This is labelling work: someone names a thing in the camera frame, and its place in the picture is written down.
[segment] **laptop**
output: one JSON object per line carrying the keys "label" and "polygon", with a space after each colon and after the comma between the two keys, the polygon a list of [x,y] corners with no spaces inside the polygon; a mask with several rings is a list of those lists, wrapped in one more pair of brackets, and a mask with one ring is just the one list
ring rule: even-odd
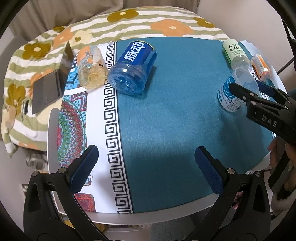
{"label": "laptop", "polygon": [[63,97],[73,59],[74,55],[68,42],[59,69],[33,83],[32,114]]}

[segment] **blue bottle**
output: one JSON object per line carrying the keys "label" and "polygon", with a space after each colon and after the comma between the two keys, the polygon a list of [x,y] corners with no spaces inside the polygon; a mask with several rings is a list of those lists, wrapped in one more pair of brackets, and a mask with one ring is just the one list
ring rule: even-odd
{"label": "blue bottle", "polygon": [[108,81],[121,93],[140,94],[145,89],[155,59],[156,51],[150,44],[133,41],[109,71]]}

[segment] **blue bottle label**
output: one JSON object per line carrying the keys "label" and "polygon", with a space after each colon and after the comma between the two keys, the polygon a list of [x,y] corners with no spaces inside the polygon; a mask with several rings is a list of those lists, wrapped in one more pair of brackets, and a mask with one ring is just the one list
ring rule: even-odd
{"label": "blue bottle label", "polygon": [[154,48],[148,43],[144,41],[133,41],[123,52],[118,62],[132,65],[143,65],[152,51],[154,51]]}
{"label": "blue bottle label", "polygon": [[231,100],[235,98],[235,96],[229,90],[230,83],[235,83],[235,80],[232,76],[230,76],[223,85],[223,94],[225,95],[229,103],[231,103]]}
{"label": "blue bottle label", "polygon": [[218,98],[219,98],[220,102],[222,102],[222,98],[221,98],[221,95],[220,95],[219,91],[218,91]]}

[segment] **green bottle label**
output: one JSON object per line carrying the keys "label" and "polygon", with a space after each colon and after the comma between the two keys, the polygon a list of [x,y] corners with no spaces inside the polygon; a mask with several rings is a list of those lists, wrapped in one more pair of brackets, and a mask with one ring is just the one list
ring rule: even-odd
{"label": "green bottle label", "polygon": [[226,57],[230,64],[236,56],[242,55],[247,57],[247,55],[235,39],[225,40],[222,46],[223,51],[226,54]]}

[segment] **curtain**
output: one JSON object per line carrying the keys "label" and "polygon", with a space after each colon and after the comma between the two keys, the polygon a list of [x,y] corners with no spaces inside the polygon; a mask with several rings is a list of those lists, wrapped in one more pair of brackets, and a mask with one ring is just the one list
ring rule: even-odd
{"label": "curtain", "polygon": [[10,24],[27,41],[54,27],[68,26],[97,14],[142,6],[181,7],[197,13],[200,0],[29,0]]}

